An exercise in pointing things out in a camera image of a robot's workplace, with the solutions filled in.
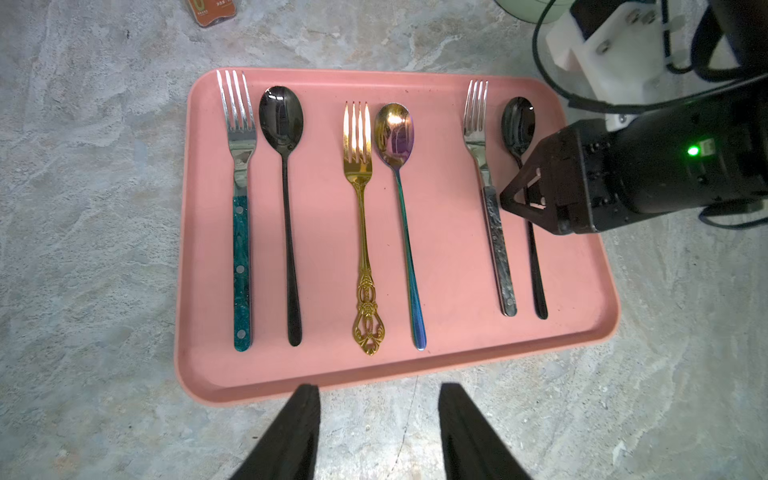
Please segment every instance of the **pink tray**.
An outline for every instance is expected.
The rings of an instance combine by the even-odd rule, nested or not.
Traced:
[[[286,335],[286,272],[280,157],[261,132],[249,171],[253,345],[233,347],[232,175],[214,71],[187,102],[187,147],[174,359],[179,383],[198,402],[225,406],[283,396],[300,383],[336,387],[509,359],[606,340],[619,301],[598,235],[536,230],[549,319],[534,313],[524,222],[502,211],[518,315],[503,316],[485,233],[475,164],[464,146],[468,75],[245,69],[254,107],[281,84],[296,92],[304,133],[289,162],[293,242],[303,342]],[[510,98],[536,109],[535,142],[564,126],[555,94],[528,78],[486,77],[488,122]],[[386,337],[374,356],[352,338],[358,220],[342,169],[345,101],[390,101],[413,116],[415,146],[402,169],[411,246],[428,346],[414,348],[405,256],[392,172],[374,154],[366,188],[370,259]],[[488,163],[501,189],[517,170],[498,126]]]

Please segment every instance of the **green container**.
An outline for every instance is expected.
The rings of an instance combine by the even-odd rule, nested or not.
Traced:
[[[552,8],[549,9],[544,23],[554,22],[560,18],[563,12],[571,7],[573,2],[574,0],[557,0],[552,5]],[[522,21],[536,23],[549,2],[541,2],[540,0],[496,0],[496,3]]]

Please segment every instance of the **black spoon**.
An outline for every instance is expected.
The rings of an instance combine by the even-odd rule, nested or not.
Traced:
[[[533,105],[527,98],[512,98],[502,114],[502,137],[504,145],[515,158],[518,168],[523,168],[522,155],[531,146],[533,133],[536,130],[536,113]],[[528,189],[523,189],[525,203],[531,203]],[[533,232],[533,223],[525,221],[528,228],[528,254],[531,258],[531,281],[533,282],[533,300],[536,314],[540,319],[547,319],[547,300],[544,297],[544,285],[541,283],[541,269],[538,265],[536,253],[536,237]]]
[[[288,201],[288,155],[296,148],[304,129],[304,113],[299,98],[285,87],[268,88],[259,103],[259,123],[266,141],[283,158],[283,209],[286,219],[286,270],[288,271],[288,342],[301,343],[301,310],[296,264],[293,261],[293,236]]]

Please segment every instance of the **spoon handle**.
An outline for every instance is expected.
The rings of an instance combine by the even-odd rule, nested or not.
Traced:
[[[245,352],[250,347],[250,251],[248,241],[248,196],[232,197],[235,349]]]
[[[525,221],[528,230],[528,256],[531,260],[531,282],[533,283],[533,300],[536,315],[542,320],[549,317],[547,299],[544,297],[544,284],[541,282],[541,268],[538,265],[536,252],[536,236],[533,233],[533,223]]]
[[[288,275],[288,342],[301,343],[301,310],[299,286],[296,283],[296,263],[293,260],[293,235],[290,229],[290,202],[288,201],[288,155],[283,155],[283,210],[286,219],[286,271]]]
[[[427,348],[427,332],[424,329],[422,318],[422,303],[419,300],[419,289],[416,287],[416,273],[413,270],[413,255],[411,255],[411,239],[408,235],[408,218],[406,217],[406,199],[402,195],[402,182],[400,172],[395,171],[397,180],[397,193],[400,197],[400,217],[402,218],[402,235],[406,247],[406,266],[408,267],[408,303],[411,308],[411,333],[413,344],[417,350]]]

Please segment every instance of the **tray rim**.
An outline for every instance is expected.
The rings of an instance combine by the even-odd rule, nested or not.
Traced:
[[[176,380],[179,382],[179,385],[181,385],[182,390],[186,392],[189,397],[192,398],[195,402],[198,402],[205,406],[211,406],[211,407],[229,407],[229,406],[238,406],[238,405],[246,405],[250,403],[255,402],[261,402],[263,400],[268,399],[279,399],[279,398],[285,398],[289,396],[293,390],[295,389],[288,389],[280,392],[270,393],[266,395],[261,396],[248,396],[243,397],[239,399],[231,399],[226,401],[216,401],[209,398],[206,398],[205,396],[202,396],[201,394],[198,394],[195,392],[195,390],[187,383],[187,381],[184,378],[184,373],[181,370],[180,367],[180,360],[179,360],[179,338],[180,338],[180,311],[181,311],[181,290],[182,290],[182,276],[183,276],[183,258],[184,258],[184,229],[185,229],[185,223],[186,223],[186,212],[187,212],[187,172],[189,171],[188,163],[189,163],[189,150],[190,150],[190,138],[189,138],[189,124],[190,124],[190,101],[192,99],[193,93],[196,91],[197,88],[199,88],[200,81],[208,76],[209,74],[212,74],[216,70],[220,70],[222,68],[227,69],[248,69],[248,70],[269,70],[272,72],[281,72],[281,71],[312,71],[319,74],[324,73],[334,73],[338,74],[339,72],[345,72],[350,74],[398,74],[398,75],[448,75],[448,76],[456,76],[456,77],[467,77],[471,74],[455,74],[455,73],[439,73],[439,72],[414,72],[414,71],[368,71],[368,70],[343,70],[343,69],[332,69],[332,68],[265,68],[265,67],[219,67],[219,68],[212,68],[208,71],[205,71],[203,74],[200,75],[200,77],[197,78],[197,80],[192,84],[190,87],[190,91],[187,94],[187,114],[186,114],[186,122],[185,122],[185,132],[184,132],[184,172],[182,173],[182,188],[181,188],[181,221],[180,221],[180,239],[179,239],[179,260],[178,260],[178,275],[177,275],[177,289],[176,289],[176,315],[175,315],[175,327],[174,327],[174,371],[176,374]],[[557,97],[557,94],[555,94],[552,89],[546,85],[543,81],[539,80],[538,78],[533,77],[513,77],[511,75],[489,75],[484,74],[482,75],[483,78],[515,78],[518,80],[526,80],[526,81],[532,81],[534,83],[540,84],[545,90],[549,92],[549,94],[554,95]],[[561,123],[566,124],[566,118],[565,118],[565,112],[563,111],[562,103],[561,101],[558,102],[559,108],[557,110],[557,115],[560,117]],[[264,385],[264,384],[270,384],[270,383],[289,383],[291,385],[296,385],[298,382],[302,382],[302,380],[309,380],[309,379],[324,379],[328,376],[335,376],[339,373],[349,373],[349,372],[360,372],[365,370],[371,370],[371,369],[385,369],[392,365],[402,365],[402,364],[428,364],[428,363],[438,363],[439,365],[434,366],[425,366],[423,368],[415,368],[415,369],[408,369],[405,372],[395,372],[391,374],[385,374],[380,376],[369,376],[366,378],[361,379],[351,379],[349,381],[338,381],[338,382],[317,382],[316,385],[319,386],[319,389],[321,391],[328,391],[332,389],[339,389],[339,388],[346,388],[350,386],[358,386],[358,385],[365,385],[370,383],[378,383],[378,382],[387,382],[390,380],[395,379],[402,379],[407,378],[411,376],[420,376],[420,375],[428,375],[430,373],[437,373],[437,372],[444,372],[451,369],[465,369],[470,368],[477,365],[484,365],[489,363],[495,363],[495,362],[501,362],[505,360],[510,359],[517,359],[524,356],[531,356],[531,355],[538,355],[543,353],[552,353],[552,352],[559,352],[566,349],[575,349],[575,348],[581,348],[585,346],[592,346],[596,345],[598,343],[602,343],[610,339],[618,330],[619,323],[621,323],[621,298],[619,297],[617,288],[616,288],[616,282],[614,279],[613,270],[611,269],[611,264],[608,261],[607,252],[605,251],[605,245],[602,239],[602,236],[599,233],[588,233],[590,236],[596,237],[597,242],[600,246],[600,252],[601,255],[599,259],[604,262],[605,269],[608,274],[608,279],[610,280],[611,284],[611,291],[606,292],[606,297],[609,303],[611,303],[612,307],[615,309],[615,315],[610,316],[609,312],[609,321],[605,322],[605,325],[609,325],[609,328],[596,328],[596,329],[590,329],[585,330],[583,332],[578,333],[571,333],[568,335],[560,335],[560,336],[554,336],[554,337],[545,337],[543,339],[536,339],[536,340],[529,340],[527,342],[521,342],[521,343],[506,343],[502,345],[492,346],[492,347],[486,347],[484,349],[472,349],[472,350],[466,350],[461,352],[454,352],[454,353],[447,353],[440,356],[427,356],[420,359],[410,359],[410,360],[404,360],[402,362],[391,362],[391,363],[384,363],[381,365],[376,366],[367,366],[367,367],[361,367],[358,369],[347,369],[347,370],[341,370],[338,372],[327,372],[319,375],[312,375],[312,376],[305,376],[305,377],[294,377],[289,379],[281,379],[277,381],[272,382],[263,382],[261,384],[255,383],[255,384],[249,384],[249,386],[258,386],[258,385]],[[573,339],[574,336],[583,336],[585,338],[579,339],[577,342],[568,341],[569,339]],[[537,344],[540,343],[553,343],[550,346],[544,346],[542,348],[536,348]],[[482,358],[478,359],[470,359],[469,361],[450,361],[452,357],[467,357],[467,356],[479,356],[480,353],[493,351],[493,350],[501,350],[502,352],[506,353],[500,353],[497,355],[488,355],[483,356]],[[226,389],[232,389],[232,388],[242,388],[244,386],[240,387],[225,387],[221,390]]]

